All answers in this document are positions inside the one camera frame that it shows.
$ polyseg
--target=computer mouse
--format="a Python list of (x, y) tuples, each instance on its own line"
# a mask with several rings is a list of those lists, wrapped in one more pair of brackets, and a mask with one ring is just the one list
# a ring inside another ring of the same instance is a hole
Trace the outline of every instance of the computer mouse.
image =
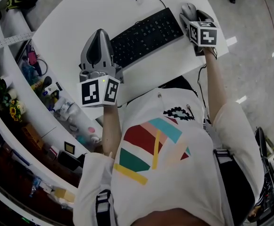
[(197, 21), (198, 15), (197, 15), (197, 9), (192, 3), (186, 3), (182, 6), (182, 11), (185, 17), (189, 21)]

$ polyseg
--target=person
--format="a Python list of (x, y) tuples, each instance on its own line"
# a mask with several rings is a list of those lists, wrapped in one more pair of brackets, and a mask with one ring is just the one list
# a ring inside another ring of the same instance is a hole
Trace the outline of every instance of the person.
[[(264, 182), (258, 145), (241, 106), (227, 100), (214, 50), (203, 50), (210, 122), (244, 169), (257, 201)], [(73, 210), (76, 226), (232, 225), (214, 143), (203, 129), (205, 109), (194, 91), (181, 87), (155, 88), (134, 99), (122, 127), (117, 106), (104, 107), (104, 154), (85, 155)], [(110, 206), (99, 205), (107, 195)], [(106, 209), (108, 216), (98, 217)]]

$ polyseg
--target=sleeve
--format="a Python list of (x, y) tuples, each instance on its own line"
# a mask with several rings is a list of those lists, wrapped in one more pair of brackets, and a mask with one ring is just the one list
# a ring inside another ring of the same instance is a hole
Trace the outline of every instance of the sleeve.
[(99, 153), (85, 155), (83, 174), (75, 196), (73, 222), (75, 226), (97, 225), (96, 197), (105, 190), (110, 190), (114, 159)]
[(223, 105), (213, 127), (223, 147), (234, 155), (244, 172), (257, 202), (264, 184), (264, 169), (259, 146), (241, 106), (236, 102)]

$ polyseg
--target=white t-shirt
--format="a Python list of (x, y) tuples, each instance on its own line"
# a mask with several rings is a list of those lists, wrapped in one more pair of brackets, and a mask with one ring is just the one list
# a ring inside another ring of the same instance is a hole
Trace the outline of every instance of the white t-shirt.
[[(115, 160), (87, 154), (74, 205), (76, 226), (97, 225), (95, 201), (110, 189), (119, 226), (153, 211), (181, 208), (211, 226), (226, 225), (213, 142), (194, 92), (154, 89), (126, 108)], [(234, 154), (258, 200), (264, 172), (259, 147), (238, 103), (218, 112), (214, 129)]]

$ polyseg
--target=drawstring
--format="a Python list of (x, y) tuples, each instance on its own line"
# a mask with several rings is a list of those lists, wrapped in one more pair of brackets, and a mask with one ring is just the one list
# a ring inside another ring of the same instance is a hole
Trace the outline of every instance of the drawstring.
[(191, 111), (191, 107), (190, 107), (190, 105), (189, 105), (189, 104), (187, 104), (187, 105), (186, 105), (186, 107), (187, 107), (187, 109), (189, 110), (189, 112), (191, 113), (192, 117), (194, 118), (194, 115), (193, 115), (193, 113), (192, 113), (192, 111)]
[(165, 104), (164, 104), (164, 101), (163, 101), (163, 99), (162, 99), (162, 95), (161, 95), (160, 92), (158, 92), (158, 98), (161, 99), (161, 101), (162, 101), (162, 106), (163, 106), (163, 111), (165, 111), (165, 110), (166, 110), (166, 107), (165, 107)]

